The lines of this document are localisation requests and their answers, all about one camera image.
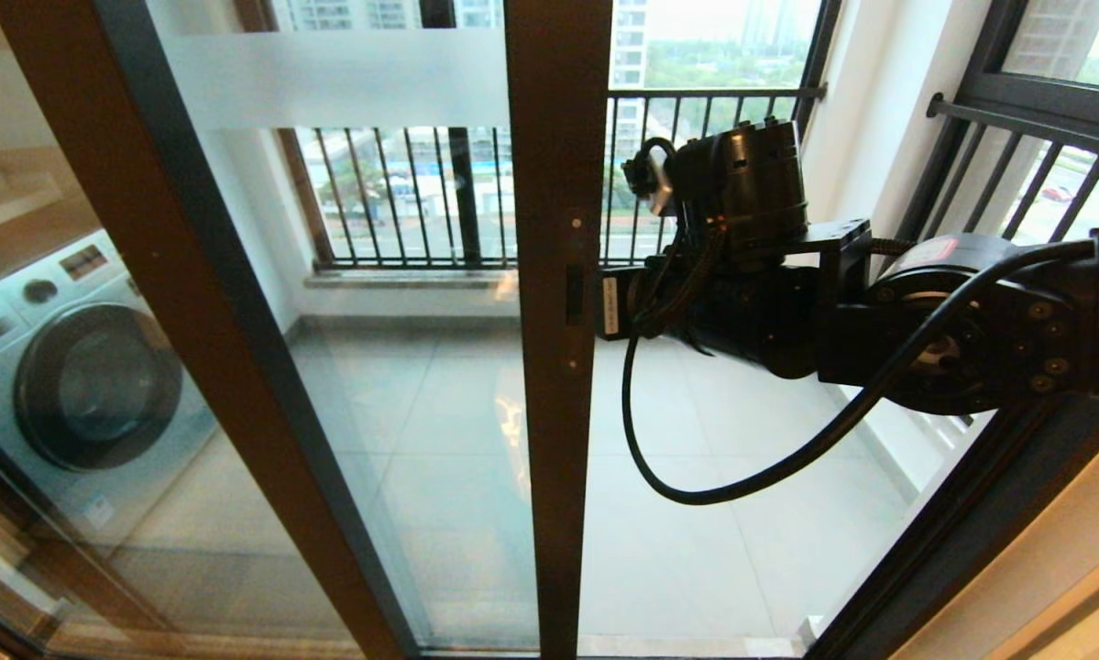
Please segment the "brown sliding door with lock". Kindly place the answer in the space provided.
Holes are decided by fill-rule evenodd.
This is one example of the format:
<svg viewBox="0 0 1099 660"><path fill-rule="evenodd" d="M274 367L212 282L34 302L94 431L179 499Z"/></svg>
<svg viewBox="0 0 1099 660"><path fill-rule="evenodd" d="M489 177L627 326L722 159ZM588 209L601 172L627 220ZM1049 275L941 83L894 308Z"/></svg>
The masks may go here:
<svg viewBox="0 0 1099 660"><path fill-rule="evenodd" d="M255 33L229 0L143 3L413 660L573 660L610 4ZM511 131L517 289L303 290L318 270L278 130L434 125Z"/></svg>

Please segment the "long grey stone window sill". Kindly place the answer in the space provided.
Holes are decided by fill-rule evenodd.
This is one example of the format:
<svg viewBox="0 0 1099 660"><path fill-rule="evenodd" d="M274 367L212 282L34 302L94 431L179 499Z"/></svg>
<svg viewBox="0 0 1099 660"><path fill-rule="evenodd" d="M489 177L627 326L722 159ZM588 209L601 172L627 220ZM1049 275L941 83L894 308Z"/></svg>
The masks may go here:
<svg viewBox="0 0 1099 660"><path fill-rule="evenodd" d="M306 276L303 290L508 290L519 269L351 269Z"/></svg>

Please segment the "long black window railing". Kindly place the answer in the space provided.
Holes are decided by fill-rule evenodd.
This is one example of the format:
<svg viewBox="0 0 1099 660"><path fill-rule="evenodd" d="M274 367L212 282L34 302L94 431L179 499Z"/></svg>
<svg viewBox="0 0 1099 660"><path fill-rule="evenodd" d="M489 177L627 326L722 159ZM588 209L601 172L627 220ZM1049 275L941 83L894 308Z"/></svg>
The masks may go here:
<svg viewBox="0 0 1099 660"><path fill-rule="evenodd" d="M824 86L613 89L606 102L599 262L632 266L676 223L630 192L621 164L642 142L711 137L774 116L804 125ZM506 126L301 126L288 131L318 271L512 269L515 176Z"/></svg>

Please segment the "short grey stone window sill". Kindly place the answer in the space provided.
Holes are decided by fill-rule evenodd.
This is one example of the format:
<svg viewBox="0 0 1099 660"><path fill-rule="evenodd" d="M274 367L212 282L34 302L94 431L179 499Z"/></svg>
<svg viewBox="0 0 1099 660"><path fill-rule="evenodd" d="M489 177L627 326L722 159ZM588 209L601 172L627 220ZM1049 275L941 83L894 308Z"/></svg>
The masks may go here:
<svg viewBox="0 0 1099 660"><path fill-rule="evenodd" d="M885 446L931 452L956 450L969 443L969 425L961 417L934 416L880 400L868 411L863 422Z"/></svg>

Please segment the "short black window railing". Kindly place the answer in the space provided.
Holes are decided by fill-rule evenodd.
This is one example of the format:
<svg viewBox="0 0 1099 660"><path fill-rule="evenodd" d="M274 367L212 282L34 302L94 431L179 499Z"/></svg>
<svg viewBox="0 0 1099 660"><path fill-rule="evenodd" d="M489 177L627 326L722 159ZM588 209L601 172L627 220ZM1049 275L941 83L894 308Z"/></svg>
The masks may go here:
<svg viewBox="0 0 1099 660"><path fill-rule="evenodd" d="M1083 256L1044 260L986 287L919 356L890 400L934 416L975 416L1014 402L1099 394L1099 126L1043 112L950 101L926 114L939 138L896 236L922 258L889 275L926 316L998 260L1083 240Z"/></svg>

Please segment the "brown glass door without lock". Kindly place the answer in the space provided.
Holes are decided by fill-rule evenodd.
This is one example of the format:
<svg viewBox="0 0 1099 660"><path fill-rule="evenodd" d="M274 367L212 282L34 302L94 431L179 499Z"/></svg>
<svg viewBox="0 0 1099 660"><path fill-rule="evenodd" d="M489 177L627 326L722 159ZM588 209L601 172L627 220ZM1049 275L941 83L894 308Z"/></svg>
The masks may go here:
<svg viewBox="0 0 1099 660"><path fill-rule="evenodd" d="M413 660L143 0L0 0L0 149L58 147L215 430L124 542L0 476L12 660Z"/></svg>

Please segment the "silver front-load washing machine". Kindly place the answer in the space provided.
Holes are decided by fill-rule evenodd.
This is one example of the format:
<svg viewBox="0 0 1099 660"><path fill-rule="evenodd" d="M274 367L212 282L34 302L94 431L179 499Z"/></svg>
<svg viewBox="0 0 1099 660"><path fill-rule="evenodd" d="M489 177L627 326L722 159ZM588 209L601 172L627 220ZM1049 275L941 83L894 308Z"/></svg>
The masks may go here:
<svg viewBox="0 0 1099 660"><path fill-rule="evenodd" d="M0 280L0 476L79 542L124 542L214 430L106 231Z"/></svg>

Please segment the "narrow dark window frame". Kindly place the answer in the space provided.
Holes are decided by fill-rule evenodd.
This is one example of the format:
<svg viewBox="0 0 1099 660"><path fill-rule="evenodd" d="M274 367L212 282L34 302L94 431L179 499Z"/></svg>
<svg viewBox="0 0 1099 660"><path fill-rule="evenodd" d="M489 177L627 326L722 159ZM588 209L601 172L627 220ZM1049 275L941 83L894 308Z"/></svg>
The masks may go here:
<svg viewBox="0 0 1099 660"><path fill-rule="evenodd" d="M1018 244L1099 230L1099 0L935 0L944 9L877 235Z"/></svg>

